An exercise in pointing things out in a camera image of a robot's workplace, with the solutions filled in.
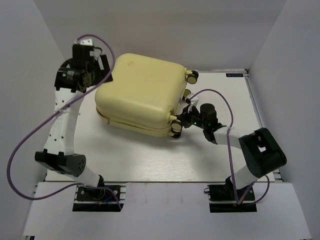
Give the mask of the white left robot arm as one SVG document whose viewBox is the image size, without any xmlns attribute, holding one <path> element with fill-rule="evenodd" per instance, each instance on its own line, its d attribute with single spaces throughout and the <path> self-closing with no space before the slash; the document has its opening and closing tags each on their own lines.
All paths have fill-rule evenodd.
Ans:
<svg viewBox="0 0 320 240">
<path fill-rule="evenodd" d="M 83 154 L 74 151 L 83 94 L 101 81 L 112 81 L 107 56 L 96 55 L 96 49 L 90 38 L 77 41 L 72 46 L 72 57 L 58 69 L 54 82 L 56 115 L 43 150 L 35 153 L 35 160 L 49 170 L 88 186 L 90 196 L 99 200 L 106 193 L 102 177 L 87 166 Z"/>
</svg>

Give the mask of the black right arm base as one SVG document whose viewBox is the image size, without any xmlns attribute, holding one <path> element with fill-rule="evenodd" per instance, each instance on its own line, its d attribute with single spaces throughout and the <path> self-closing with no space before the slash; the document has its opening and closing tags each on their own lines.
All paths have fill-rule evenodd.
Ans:
<svg viewBox="0 0 320 240">
<path fill-rule="evenodd" d="M 241 204 L 236 203 L 233 189 L 224 184 L 211 184 L 204 190 L 208 195 L 210 213 L 255 213 L 257 212 L 254 190 L 251 187 Z"/>
</svg>

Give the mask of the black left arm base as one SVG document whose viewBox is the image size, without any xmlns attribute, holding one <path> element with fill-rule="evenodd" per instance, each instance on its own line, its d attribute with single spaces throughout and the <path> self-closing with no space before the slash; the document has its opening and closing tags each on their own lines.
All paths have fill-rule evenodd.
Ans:
<svg viewBox="0 0 320 240">
<path fill-rule="evenodd" d="M 72 206 L 73 212 L 119 213 L 126 197 L 126 186 L 123 184 L 107 185 L 107 189 L 91 189 L 78 186 Z"/>
</svg>

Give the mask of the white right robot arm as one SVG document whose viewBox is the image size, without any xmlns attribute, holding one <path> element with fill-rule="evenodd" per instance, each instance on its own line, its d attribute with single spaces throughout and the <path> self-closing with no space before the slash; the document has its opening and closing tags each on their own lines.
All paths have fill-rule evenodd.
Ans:
<svg viewBox="0 0 320 240">
<path fill-rule="evenodd" d="M 236 200 L 244 189 L 258 179 L 287 164 L 287 157 L 267 128 L 252 133 L 242 132 L 219 122 L 211 103 L 204 103 L 197 110 L 188 106 L 177 116 L 184 128 L 202 129 L 205 139 L 216 145 L 226 145 L 242 151 L 245 166 L 225 180 L 226 195 Z"/>
</svg>

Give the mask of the yellow suitcase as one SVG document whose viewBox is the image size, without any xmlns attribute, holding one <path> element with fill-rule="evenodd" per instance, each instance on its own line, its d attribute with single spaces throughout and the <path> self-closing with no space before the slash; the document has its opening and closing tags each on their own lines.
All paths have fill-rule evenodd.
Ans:
<svg viewBox="0 0 320 240">
<path fill-rule="evenodd" d="M 176 114 L 199 73 L 148 56 L 125 53 L 115 61 L 113 80 L 94 96 L 97 114 L 111 126 L 153 137 L 179 138 L 183 126 Z"/>
</svg>

